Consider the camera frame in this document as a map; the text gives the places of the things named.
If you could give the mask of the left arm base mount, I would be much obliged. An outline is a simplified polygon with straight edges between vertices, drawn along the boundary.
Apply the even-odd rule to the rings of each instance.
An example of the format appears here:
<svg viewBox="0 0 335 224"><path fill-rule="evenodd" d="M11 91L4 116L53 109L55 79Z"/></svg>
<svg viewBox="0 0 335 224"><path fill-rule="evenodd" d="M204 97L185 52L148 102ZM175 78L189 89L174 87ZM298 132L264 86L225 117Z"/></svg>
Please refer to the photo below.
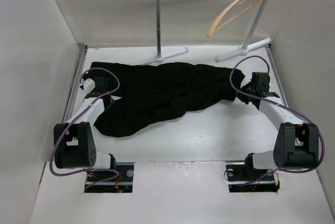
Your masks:
<svg viewBox="0 0 335 224"><path fill-rule="evenodd" d="M135 171L134 163L118 163L114 173L101 171L89 172L86 176L85 193L132 193Z"/></svg>

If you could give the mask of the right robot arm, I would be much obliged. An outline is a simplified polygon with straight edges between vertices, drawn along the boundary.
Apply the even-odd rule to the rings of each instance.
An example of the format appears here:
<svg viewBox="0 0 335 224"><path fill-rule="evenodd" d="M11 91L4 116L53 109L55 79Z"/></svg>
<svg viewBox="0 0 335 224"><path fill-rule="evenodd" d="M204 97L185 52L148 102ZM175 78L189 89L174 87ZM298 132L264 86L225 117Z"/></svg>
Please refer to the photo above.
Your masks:
<svg viewBox="0 0 335 224"><path fill-rule="evenodd" d="M238 92L238 98L252 103L262 112L278 131L274 149L248 155L248 164L243 174L249 180L261 175L262 170L304 170L314 169L319 162L319 129L306 123L297 113L291 112L281 103L275 92L270 92L270 75L253 72L252 78Z"/></svg>

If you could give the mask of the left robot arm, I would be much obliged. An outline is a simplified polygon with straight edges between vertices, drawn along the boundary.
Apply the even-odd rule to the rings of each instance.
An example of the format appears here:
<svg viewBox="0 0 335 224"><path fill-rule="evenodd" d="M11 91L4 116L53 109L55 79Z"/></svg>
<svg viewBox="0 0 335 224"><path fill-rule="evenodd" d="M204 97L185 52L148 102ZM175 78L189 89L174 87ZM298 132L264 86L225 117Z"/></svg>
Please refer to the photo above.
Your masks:
<svg viewBox="0 0 335 224"><path fill-rule="evenodd" d="M81 86L83 104L68 121L54 127L54 162L59 169L99 169L105 181L117 177L117 163L112 154L96 150L92 127L97 118L114 101L110 92L119 88L119 80L98 77L91 84Z"/></svg>

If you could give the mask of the black trousers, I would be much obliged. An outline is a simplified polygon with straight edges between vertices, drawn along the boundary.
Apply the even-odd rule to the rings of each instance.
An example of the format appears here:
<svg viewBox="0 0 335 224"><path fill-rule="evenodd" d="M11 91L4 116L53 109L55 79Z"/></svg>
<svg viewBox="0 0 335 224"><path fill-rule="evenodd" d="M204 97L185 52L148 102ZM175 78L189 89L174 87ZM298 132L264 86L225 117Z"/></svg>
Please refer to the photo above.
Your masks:
<svg viewBox="0 0 335 224"><path fill-rule="evenodd" d="M156 122L204 110L221 100L234 101L245 75L241 70L174 62L150 65L93 62L84 79L108 78L119 99L95 121L109 137L127 137Z"/></svg>

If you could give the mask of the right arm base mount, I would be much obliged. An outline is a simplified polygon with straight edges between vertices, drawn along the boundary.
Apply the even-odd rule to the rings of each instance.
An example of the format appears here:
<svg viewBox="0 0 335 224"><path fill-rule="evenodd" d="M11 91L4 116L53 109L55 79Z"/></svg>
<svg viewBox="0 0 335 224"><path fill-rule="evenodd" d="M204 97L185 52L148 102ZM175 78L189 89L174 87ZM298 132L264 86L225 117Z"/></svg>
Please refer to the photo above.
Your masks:
<svg viewBox="0 0 335 224"><path fill-rule="evenodd" d="M226 163L224 178L230 193L277 193L281 185L277 171L249 168L243 162Z"/></svg>

